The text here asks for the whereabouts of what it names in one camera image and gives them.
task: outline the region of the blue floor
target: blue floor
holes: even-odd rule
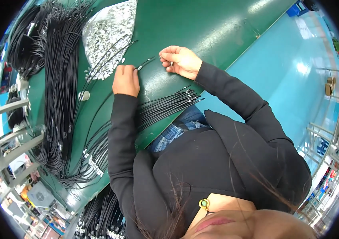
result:
[[[326,109],[324,84],[329,73],[316,68],[333,67],[338,61],[328,54],[328,49],[334,51],[331,40],[333,49],[328,44],[325,48],[330,33],[319,18],[316,12],[293,18],[283,15],[226,70],[269,102],[296,147],[309,122],[322,121]],[[217,97],[207,92],[202,97],[205,100],[196,105],[202,112],[210,109],[243,122]]]

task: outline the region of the woman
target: woman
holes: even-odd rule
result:
[[[137,70],[118,66],[108,173],[127,237],[314,237],[287,214],[306,198],[311,175],[268,103],[185,47],[169,46],[159,56],[167,72],[194,80],[245,123],[208,110],[210,126],[186,130],[159,153],[136,154]]]

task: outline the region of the bundle of black cables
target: bundle of black cables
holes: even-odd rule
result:
[[[9,89],[8,99],[6,104],[20,101],[21,98],[18,95],[16,85],[12,85]],[[24,119],[23,108],[16,108],[11,111],[6,112],[7,114],[7,122],[9,124],[9,128],[13,129],[15,125],[19,125]]]
[[[142,132],[154,123],[203,100],[199,99],[200,96],[189,87],[186,86],[172,95],[140,104],[137,113],[138,132]],[[111,94],[100,104],[98,111]],[[108,167],[108,130],[110,126],[111,122],[108,120],[99,127],[89,141],[87,141],[87,134],[86,145],[81,160],[76,165],[76,172],[71,177],[59,179],[62,185],[72,189],[83,189],[91,186],[92,184],[88,183],[96,179],[97,176],[100,180]]]
[[[107,185],[84,208],[76,226],[76,236],[91,239],[122,238],[125,220],[110,185]]]
[[[36,160],[57,178],[71,156],[81,30],[93,1],[53,5],[47,16],[43,142]]]
[[[40,40],[40,34],[46,30],[48,6],[42,4],[28,8],[11,35],[7,61],[23,79],[38,73],[44,66],[43,49],[38,45],[44,42]]]

